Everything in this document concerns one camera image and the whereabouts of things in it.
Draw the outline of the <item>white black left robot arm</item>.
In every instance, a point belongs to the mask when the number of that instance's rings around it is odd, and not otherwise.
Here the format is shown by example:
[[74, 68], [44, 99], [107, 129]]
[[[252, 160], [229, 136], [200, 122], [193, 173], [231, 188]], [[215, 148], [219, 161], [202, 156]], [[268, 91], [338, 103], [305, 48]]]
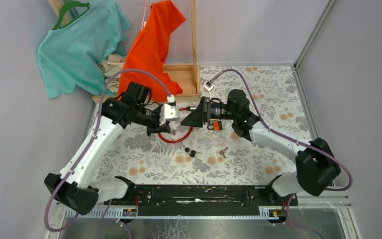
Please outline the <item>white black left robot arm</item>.
[[170, 131], [169, 122], [179, 117], [175, 97], [168, 93], [164, 104], [150, 110], [145, 105], [150, 91], [130, 82], [118, 98], [102, 100], [92, 130], [76, 154], [59, 173], [49, 173], [44, 179], [53, 200], [79, 215], [86, 215], [95, 205], [111, 199], [124, 205], [134, 200], [132, 183], [122, 178], [93, 182], [92, 176], [109, 146], [131, 123], [146, 127], [149, 134]]

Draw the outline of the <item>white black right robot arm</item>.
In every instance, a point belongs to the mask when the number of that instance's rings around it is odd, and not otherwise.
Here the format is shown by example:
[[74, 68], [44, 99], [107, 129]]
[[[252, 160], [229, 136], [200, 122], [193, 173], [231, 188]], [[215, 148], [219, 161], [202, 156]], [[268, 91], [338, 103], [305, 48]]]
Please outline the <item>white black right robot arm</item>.
[[231, 120], [234, 132], [250, 142], [267, 146], [295, 163], [296, 171], [277, 176], [265, 192], [268, 203], [278, 205], [293, 193], [305, 191], [319, 196], [341, 173], [331, 160], [332, 152], [321, 138], [314, 141], [291, 141], [263, 125], [260, 117], [250, 111], [250, 101], [243, 90], [232, 90], [227, 102], [200, 99], [199, 105], [181, 120], [182, 126], [203, 127], [210, 120]]

